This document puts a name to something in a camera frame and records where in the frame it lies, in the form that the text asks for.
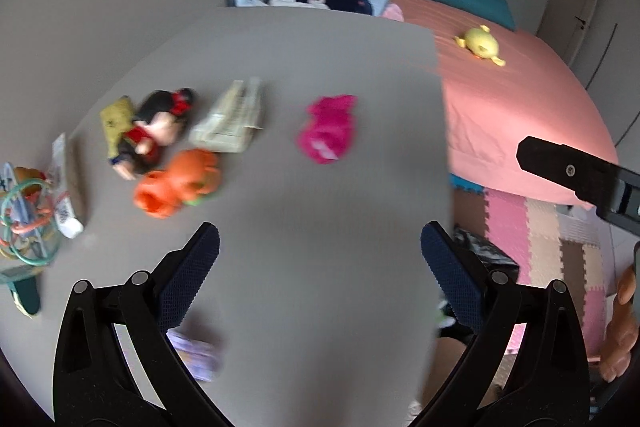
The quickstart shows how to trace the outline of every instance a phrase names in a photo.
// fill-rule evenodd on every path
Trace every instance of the pink plush toy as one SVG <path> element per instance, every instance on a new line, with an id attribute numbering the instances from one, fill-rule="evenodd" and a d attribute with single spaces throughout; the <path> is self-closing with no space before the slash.
<path id="1" fill-rule="evenodd" d="M 335 162 L 349 150 L 355 127 L 350 110 L 357 99 L 352 94 L 324 96 L 306 108 L 311 120 L 300 132 L 298 146 L 314 162 Z"/>

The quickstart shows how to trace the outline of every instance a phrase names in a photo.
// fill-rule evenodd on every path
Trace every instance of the pink blanket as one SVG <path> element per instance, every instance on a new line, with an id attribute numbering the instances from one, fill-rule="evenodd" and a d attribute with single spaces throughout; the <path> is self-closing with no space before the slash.
<path id="1" fill-rule="evenodd" d="M 434 33 L 453 174 L 526 198 L 579 204 L 566 188 L 522 171 L 516 160 L 518 143 L 536 136 L 618 162 L 589 95 L 539 38 L 435 1 L 392 1 L 401 7 L 405 22 Z M 455 43 L 454 36 L 481 24 L 498 40 L 505 67 L 476 58 Z"/>

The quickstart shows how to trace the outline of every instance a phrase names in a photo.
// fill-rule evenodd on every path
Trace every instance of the doll's hair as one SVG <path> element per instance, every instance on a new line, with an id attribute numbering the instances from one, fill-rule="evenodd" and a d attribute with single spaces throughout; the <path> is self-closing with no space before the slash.
<path id="1" fill-rule="evenodd" d="M 166 171 L 152 171 L 136 187 L 133 201 L 153 217 L 168 217 L 183 203 L 194 203 L 220 185 L 215 154 L 202 149 L 180 151 Z"/>
<path id="2" fill-rule="evenodd" d="M 151 123 L 159 112 L 170 112 L 178 121 L 187 117 L 187 112 L 193 106 L 195 94 L 192 89 L 185 87 L 175 92 L 158 90 L 146 97 L 140 105 L 132 121 L 144 121 Z"/>

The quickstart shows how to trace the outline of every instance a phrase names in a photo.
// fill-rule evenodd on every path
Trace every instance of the gray table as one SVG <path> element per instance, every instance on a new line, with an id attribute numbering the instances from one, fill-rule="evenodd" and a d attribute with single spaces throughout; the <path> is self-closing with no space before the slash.
<path id="1" fill-rule="evenodd" d="M 75 281 L 123 283 L 210 221 L 222 252 L 187 322 L 225 346 L 222 373 L 203 388 L 228 418 L 238 427 L 400 426 L 433 346 L 438 290 L 420 230 L 449 220 L 435 67 L 428 30 L 290 8 L 212 10 L 144 58 L 74 134 L 89 222 L 43 275 L 42 312 L 23 317 L 0 291 L 0 346 L 33 397 L 52 413 L 58 328 Z M 153 89 L 193 87 L 199 119 L 232 79 L 253 75 L 266 83 L 265 130 L 222 158 L 217 195 L 167 220 L 135 208 L 134 184 L 106 161 L 99 110 L 123 94 L 139 102 Z M 297 150 L 296 134 L 310 102 L 340 93 L 359 97 L 357 138 L 341 161 L 319 166 Z M 183 140 L 168 156 L 189 147 Z M 157 399 L 135 362 L 145 397 Z"/>

